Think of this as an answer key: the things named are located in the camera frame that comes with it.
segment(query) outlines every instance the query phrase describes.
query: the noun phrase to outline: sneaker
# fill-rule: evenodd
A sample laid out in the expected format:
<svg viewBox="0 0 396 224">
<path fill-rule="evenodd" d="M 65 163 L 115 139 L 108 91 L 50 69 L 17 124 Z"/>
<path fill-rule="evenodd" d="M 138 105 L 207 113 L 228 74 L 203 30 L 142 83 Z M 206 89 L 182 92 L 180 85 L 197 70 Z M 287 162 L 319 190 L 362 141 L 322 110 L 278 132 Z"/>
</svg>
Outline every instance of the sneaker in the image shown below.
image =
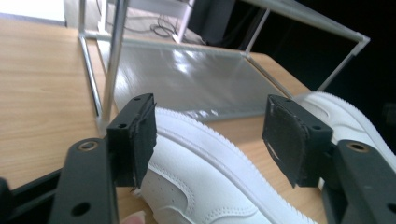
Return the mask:
<svg viewBox="0 0 396 224">
<path fill-rule="evenodd" d="M 166 109 L 156 121 L 141 194 L 159 223 L 313 223 L 219 133 Z"/>
<path fill-rule="evenodd" d="M 293 101 L 333 129 L 334 144 L 342 139 L 348 139 L 374 147 L 396 173 L 395 155 L 375 126 L 355 106 L 322 91 L 298 95 Z"/>
</svg>

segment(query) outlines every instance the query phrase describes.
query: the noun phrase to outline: wooden table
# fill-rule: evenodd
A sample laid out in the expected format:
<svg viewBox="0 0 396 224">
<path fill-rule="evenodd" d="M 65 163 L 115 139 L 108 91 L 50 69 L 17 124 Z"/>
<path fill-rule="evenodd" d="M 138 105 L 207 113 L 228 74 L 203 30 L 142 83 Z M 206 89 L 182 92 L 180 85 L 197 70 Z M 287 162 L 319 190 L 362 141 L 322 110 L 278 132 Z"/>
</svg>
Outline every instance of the wooden table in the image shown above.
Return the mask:
<svg viewBox="0 0 396 224">
<path fill-rule="evenodd" d="M 78 43 L 63 27 L 0 20 L 0 176 L 12 189 L 64 164 L 78 140 L 97 137 L 94 107 Z M 293 94 L 308 89 L 271 58 L 253 57 Z M 326 222 L 318 189 L 292 189 L 261 140 L 263 118 L 208 123 L 240 147 L 273 187 L 293 206 Z M 145 210 L 146 203 L 119 188 L 120 217 Z"/>
</svg>

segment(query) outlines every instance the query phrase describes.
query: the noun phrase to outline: metal frame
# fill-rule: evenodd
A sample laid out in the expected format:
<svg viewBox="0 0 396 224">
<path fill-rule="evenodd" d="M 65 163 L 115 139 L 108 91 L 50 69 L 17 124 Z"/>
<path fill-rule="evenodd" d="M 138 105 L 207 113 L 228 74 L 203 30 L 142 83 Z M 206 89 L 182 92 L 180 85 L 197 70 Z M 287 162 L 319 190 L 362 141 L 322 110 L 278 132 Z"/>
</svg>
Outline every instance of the metal frame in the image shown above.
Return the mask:
<svg viewBox="0 0 396 224">
<path fill-rule="evenodd" d="M 247 49 L 245 52 L 242 52 L 242 55 L 247 58 L 247 60 L 255 67 L 259 68 L 261 72 L 269 77 L 270 81 L 276 84 L 287 96 L 291 96 L 291 94 L 282 88 L 282 86 L 277 83 L 270 75 L 265 73 L 265 70 L 262 69 L 249 55 L 250 50 L 260 33 L 261 28 L 263 27 L 266 19 L 270 11 L 283 15 L 285 17 L 291 18 L 293 20 L 311 25 L 318 29 L 322 29 L 334 35 L 340 35 L 344 38 L 347 38 L 352 41 L 358 42 L 355 48 L 349 52 L 349 54 L 345 57 L 343 61 L 334 69 L 334 71 L 328 76 L 328 78 L 323 82 L 323 84 L 318 88 L 319 91 L 323 91 L 332 80 L 339 74 L 339 72 L 346 66 L 346 64 L 356 56 L 369 42 L 370 38 L 362 35 L 360 33 L 354 32 L 345 26 L 332 21 L 321 14 L 313 11 L 308 7 L 304 7 L 303 5 L 293 1 L 293 0 L 245 0 L 253 5 L 266 8 L 267 11 L 263 15 L 262 20 L 257 27 L 257 30 L 253 37 L 251 38 Z M 82 46 L 82 52 L 84 54 L 84 60 L 87 68 L 88 78 L 92 87 L 92 98 L 94 100 L 97 122 L 100 134 L 104 134 L 105 128 L 110 121 L 110 113 L 111 106 L 113 102 L 115 82 L 117 70 L 120 62 L 120 51 L 123 38 L 123 27 L 125 24 L 126 14 L 128 6 L 130 5 L 129 0 L 118 0 L 116 3 L 116 12 L 114 16 L 114 26 L 112 35 L 104 34 L 103 32 L 93 32 L 87 31 L 85 29 L 85 13 L 86 13 L 86 0 L 79 0 L 79 26 L 78 26 L 78 37 Z M 107 12 L 107 6 L 102 6 L 103 13 Z M 87 40 L 95 39 L 95 40 L 111 40 L 110 46 L 110 57 L 106 70 L 106 85 L 105 85 L 105 95 L 103 104 L 101 103 L 99 93 L 96 87 L 96 82 L 94 78 L 94 73 L 92 69 L 91 57 L 88 52 Z"/>
<path fill-rule="evenodd" d="M 116 4 L 116 0 L 102 0 L 102 16 L 98 25 L 100 32 L 106 32 L 106 20 L 108 15 L 108 4 Z M 177 43 L 181 43 L 189 24 L 190 15 L 195 0 L 175 1 L 175 0 L 135 0 L 130 2 L 129 7 L 150 11 L 153 13 L 167 15 L 181 19 L 178 34 L 172 35 Z"/>
</svg>

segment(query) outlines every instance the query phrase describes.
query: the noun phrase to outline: white surface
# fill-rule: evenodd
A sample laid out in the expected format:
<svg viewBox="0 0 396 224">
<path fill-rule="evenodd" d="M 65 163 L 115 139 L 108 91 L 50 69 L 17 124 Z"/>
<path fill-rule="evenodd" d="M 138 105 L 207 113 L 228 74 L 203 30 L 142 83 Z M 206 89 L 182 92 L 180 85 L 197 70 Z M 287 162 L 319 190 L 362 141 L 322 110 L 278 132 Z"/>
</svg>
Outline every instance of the white surface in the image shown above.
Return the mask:
<svg viewBox="0 0 396 224">
<path fill-rule="evenodd" d="M 0 0 L 0 13 L 64 21 L 64 0 Z"/>
<path fill-rule="evenodd" d="M 159 223 L 313 223 L 229 140 L 157 108 L 157 145 L 141 193 Z"/>
<path fill-rule="evenodd" d="M 355 106 L 321 91 L 298 95 L 293 100 L 333 129 L 333 143 L 350 139 L 374 147 L 396 172 L 396 156 L 375 126 Z"/>
<path fill-rule="evenodd" d="M 173 35 L 174 40 L 177 43 L 181 43 L 189 24 L 194 2 L 195 0 L 135 0 L 129 2 L 129 7 L 181 19 L 180 28 L 177 31 L 177 34 Z M 102 0 L 102 6 L 108 3 L 115 4 L 116 1 Z M 104 31 L 106 26 L 105 20 L 107 18 L 107 10 L 104 9 L 105 8 L 102 7 L 102 11 L 105 13 L 102 13 L 101 22 L 99 23 L 100 31 Z"/>
</svg>

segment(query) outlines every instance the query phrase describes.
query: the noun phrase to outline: cable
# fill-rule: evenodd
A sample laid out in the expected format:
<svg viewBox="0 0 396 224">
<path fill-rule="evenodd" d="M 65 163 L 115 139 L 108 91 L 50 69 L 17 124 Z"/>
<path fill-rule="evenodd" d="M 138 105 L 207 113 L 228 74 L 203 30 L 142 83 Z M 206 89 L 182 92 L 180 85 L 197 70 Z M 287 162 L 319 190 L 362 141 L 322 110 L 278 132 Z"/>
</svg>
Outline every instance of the cable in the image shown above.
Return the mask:
<svg viewBox="0 0 396 224">
<path fill-rule="evenodd" d="M 99 5 L 99 0 L 96 0 L 96 6 L 99 12 L 99 15 L 102 16 L 102 11 Z M 130 31 L 132 33 L 137 34 L 148 34 L 154 33 L 155 35 L 162 37 L 162 38 L 169 38 L 172 35 L 177 35 L 177 26 L 178 26 L 178 18 L 176 18 L 176 24 L 174 25 L 172 22 L 169 21 L 169 18 L 160 15 L 160 16 L 127 16 L 127 20 L 157 20 L 157 23 L 151 24 L 149 29 L 147 30 L 136 30 L 133 28 L 128 27 L 127 25 L 124 26 L 124 29 Z M 112 22 L 107 21 L 106 24 L 113 26 Z M 184 38 L 184 41 L 187 43 L 192 43 L 192 41 Z"/>
</svg>

